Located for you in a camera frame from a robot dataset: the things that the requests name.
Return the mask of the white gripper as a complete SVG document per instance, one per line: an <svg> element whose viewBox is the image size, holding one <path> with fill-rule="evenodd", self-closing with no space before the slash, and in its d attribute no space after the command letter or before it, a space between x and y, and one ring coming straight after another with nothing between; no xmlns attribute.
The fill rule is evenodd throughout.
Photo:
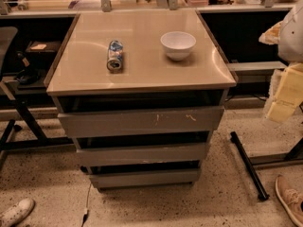
<svg viewBox="0 0 303 227"><path fill-rule="evenodd" d="M264 105L266 117L277 123L286 121L303 102L303 63L275 70L268 94Z"/></svg>

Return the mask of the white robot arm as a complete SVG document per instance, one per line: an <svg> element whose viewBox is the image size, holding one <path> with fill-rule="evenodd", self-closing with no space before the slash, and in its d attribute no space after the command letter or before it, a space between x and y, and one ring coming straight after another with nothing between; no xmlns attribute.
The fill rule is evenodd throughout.
<svg viewBox="0 0 303 227"><path fill-rule="evenodd" d="M303 102L303 1L297 2L282 21L267 29L258 40L276 44L278 56L289 63L282 72L274 72L265 106L266 118L282 123Z"/></svg>

